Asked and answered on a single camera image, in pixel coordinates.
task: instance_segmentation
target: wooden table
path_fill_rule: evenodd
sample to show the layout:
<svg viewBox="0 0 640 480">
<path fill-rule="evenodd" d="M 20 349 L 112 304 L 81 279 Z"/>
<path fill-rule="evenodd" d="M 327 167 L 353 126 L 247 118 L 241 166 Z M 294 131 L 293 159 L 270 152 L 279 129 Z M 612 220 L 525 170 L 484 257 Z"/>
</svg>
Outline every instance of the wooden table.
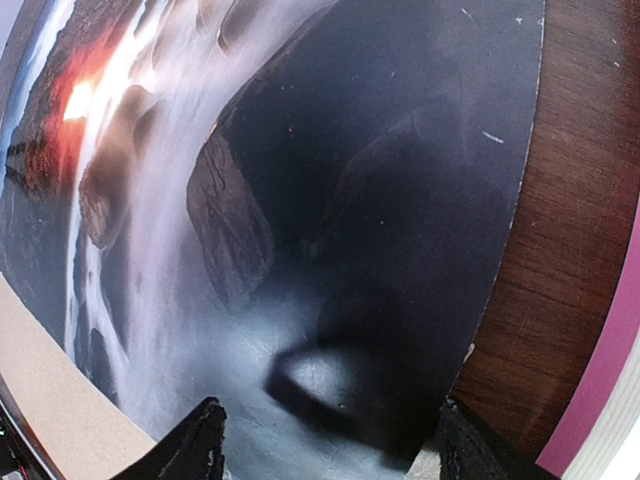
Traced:
<svg viewBox="0 0 640 480">
<path fill-rule="evenodd" d="M 548 0 L 545 29 L 513 231 L 454 391 L 532 458 L 600 334 L 640 183 L 640 0 Z"/>
</svg>

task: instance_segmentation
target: dark rock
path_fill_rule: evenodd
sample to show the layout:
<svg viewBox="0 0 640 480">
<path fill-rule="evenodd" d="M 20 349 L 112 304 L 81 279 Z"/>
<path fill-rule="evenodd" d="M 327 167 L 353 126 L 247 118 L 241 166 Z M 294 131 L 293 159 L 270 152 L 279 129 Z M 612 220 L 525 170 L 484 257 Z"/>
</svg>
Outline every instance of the dark rock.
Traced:
<svg viewBox="0 0 640 480">
<path fill-rule="evenodd" d="M 151 96 L 142 87 L 134 85 L 127 89 L 82 176 L 82 222 L 98 248 L 113 245 L 126 218 L 129 183 L 137 166 L 136 140 L 138 149 L 142 148 L 150 120 L 143 120 L 145 128 L 137 127 L 150 101 Z"/>
<path fill-rule="evenodd" d="M 198 155 L 187 187 L 187 210 L 220 302 L 232 310 L 241 306 L 273 263 L 273 237 L 227 142 L 219 136 Z"/>
<path fill-rule="evenodd" d="M 89 371 L 85 375 L 111 402 L 117 404 L 118 393 L 110 365 L 104 337 L 94 328 L 89 336 Z"/>
<path fill-rule="evenodd" d="M 264 2 L 265 0 L 234 0 L 218 31 L 218 45 L 224 52 L 233 50 L 255 20 Z"/>
<path fill-rule="evenodd" d="M 457 65 L 424 47 L 423 2 L 401 3 L 321 11 L 221 113 L 213 136 L 229 143 L 276 245 L 306 238 L 315 256 L 372 174 L 412 145 L 428 150 L 430 136 L 458 134 L 437 120 L 457 115 Z M 424 155 L 412 155 L 415 168 Z"/>
<path fill-rule="evenodd" d="M 89 311 L 84 300 L 78 302 L 78 325 L 73 338 L 75 364 L 87 378 L 91 376 Z"/>
</svg>

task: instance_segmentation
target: beige surface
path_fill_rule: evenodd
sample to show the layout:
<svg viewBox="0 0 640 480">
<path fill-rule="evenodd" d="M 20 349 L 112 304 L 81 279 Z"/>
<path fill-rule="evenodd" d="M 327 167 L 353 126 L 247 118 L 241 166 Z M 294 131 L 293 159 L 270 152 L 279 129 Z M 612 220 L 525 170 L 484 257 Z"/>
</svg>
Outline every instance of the beige surface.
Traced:
<svg viewBox="0 0 640 480">
<path fill-rule="evenodd" d="M 67 358 L 0 274 L 0 372 L 23 415 L 67 480 L 105 480 L 154 442 Z M 424 451 L 407 480 L 437 480 Z"/>
</svg>

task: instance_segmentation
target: rock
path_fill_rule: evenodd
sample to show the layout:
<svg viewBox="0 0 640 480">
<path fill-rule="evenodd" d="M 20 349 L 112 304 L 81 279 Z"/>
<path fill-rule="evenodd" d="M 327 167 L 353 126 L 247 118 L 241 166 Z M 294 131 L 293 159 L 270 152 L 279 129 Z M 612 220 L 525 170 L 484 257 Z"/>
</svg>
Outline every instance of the rock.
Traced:
<svg viewBox="0 0 640 480">
<path fill-rule="evenodd" d="M 234 0 L 218 31 L 218 45 L 230 53 L 251 26 L 266 0 Z"/>
<path fill-rule="evenodd" d="M 131 175 L 147 142 L 155 117 L 151 95 L 134 85 L 127 89 L 96 147 L 80 182 L 82 223 L 101 249 L 115 242 L 129 209 Z M 152 112 L 145 118 L 146 112 Z"/>
<path fill-rule="evenodd" d="M 76 0 L 69 21 L 58 33 L 44 68 L 31 88 L 22 120 L 12 134 L 12 145 L 43 138 L 48 119 L 61 116 L 66 108 L 66 103 L 54 98 L 54 90 L 57 79 L 71 63 L 72 53 L 82 46 L 98 42 L 106 33 L 109 35 L 102 44 L 102 53 L 113 50 L 140 4 L 141 0 Z M 24 171 L 30 193 L 48 201 L 44 193 L 68 194 L 73 185 L 75 169 L 65 172 L 59 168 L 59 162 L 55 152 L 44 148 L 16 155 L 11 165 L 17 171 Z"/>
<path fill-rule="evenodd" d="M 118 392 L 114 384 L 109 353 L 104 337 L 95 328 L 91 329 L 89 336 L 89 371 L 85 375 L 98 390 L 117 405 Z"/>
<path fill-rule="evenodd" d="M 429 137 L 457 134 L 432 121 L 456 114 L 457 98 L 436 92 L 457 65 L 425 47 L 424 4 L 401 3 L 342 0 L 320 11 L 221 113 L 213 135 L 229 144 L 276 245 L 307 241 L 317 257 L 374 175 L 390 169 L 402 182 L 392 165 L 422 172 Z M 228 32 L 248 21 L 236 15 Z"/>
<path fill-rule="evenodd" d="M 229 145 L 214 135 L 187 187 L 187 210 L 220 303 L 242 306 L 273 264 L 273 235 Z"/>
<path fill-rule="evenodd" d="M 198 33 L 207 33 L 212 27 L 217 3 L 216 0 L 198 0 L 198 11 L 196 13 L 196 30 Z"/>
</svg>

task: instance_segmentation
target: black object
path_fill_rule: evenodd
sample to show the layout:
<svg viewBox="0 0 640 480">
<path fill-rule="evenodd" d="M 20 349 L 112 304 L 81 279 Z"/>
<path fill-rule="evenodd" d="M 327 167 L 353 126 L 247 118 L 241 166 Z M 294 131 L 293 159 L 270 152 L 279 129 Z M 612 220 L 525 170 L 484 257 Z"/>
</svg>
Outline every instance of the black object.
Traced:
<svg viewBox="0 0 640 480">
<path fill-rule="evenodd" d="M 227 416 L 207 398 L 147 455 L 112 480 L 222 480 Z"/>
<path fill-rule="evenodd" d="M 444 402 L 436 441 L 441 480 L 557 480 L 456 399 Z"/>
<path fill-rule="evenodd" d="M 16 460 L 9 445 L 8 432 L 0 420 L 0 477 L 14 472 L 16 469 Z"/>
</svg>

